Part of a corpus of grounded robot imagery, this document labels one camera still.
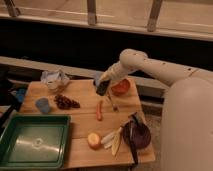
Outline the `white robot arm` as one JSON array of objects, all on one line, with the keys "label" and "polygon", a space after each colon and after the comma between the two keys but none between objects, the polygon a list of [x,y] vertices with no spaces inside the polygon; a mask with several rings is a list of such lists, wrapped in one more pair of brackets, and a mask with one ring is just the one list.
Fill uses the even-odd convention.
[{"label": "white robot arm", "polygon": [[161,122],[161,171],[213,171],[213,71],[151,59],[133,49],[100,80],[141,70],[169,87]]}]

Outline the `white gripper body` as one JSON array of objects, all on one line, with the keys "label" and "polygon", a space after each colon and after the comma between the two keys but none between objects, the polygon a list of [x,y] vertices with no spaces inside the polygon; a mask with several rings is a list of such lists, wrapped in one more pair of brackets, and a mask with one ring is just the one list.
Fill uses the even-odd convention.
[{"label": "white gripper body", "polygon": [[105,76],[104,81],[117,82],[123,79],[128,74],[128,70],[120,63],[114,63],[110,66],[103,75]]}]

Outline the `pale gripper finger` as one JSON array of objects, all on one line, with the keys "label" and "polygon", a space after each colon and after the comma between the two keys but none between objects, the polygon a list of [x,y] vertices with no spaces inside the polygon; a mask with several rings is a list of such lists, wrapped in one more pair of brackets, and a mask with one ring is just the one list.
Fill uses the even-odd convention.
[{"label": "pale gripper finger", "polygon": [[105,80],[105,76],[103,74],[101,74],[101,75],[99,74],[99,75],[97,75],[96,80],[97,80],[96,82],[99,84]]},{"label": "pale gripper finger", "polygon": [[106,91],[108,91],[112,87],[112,82],[109,82],[106,86]]}]

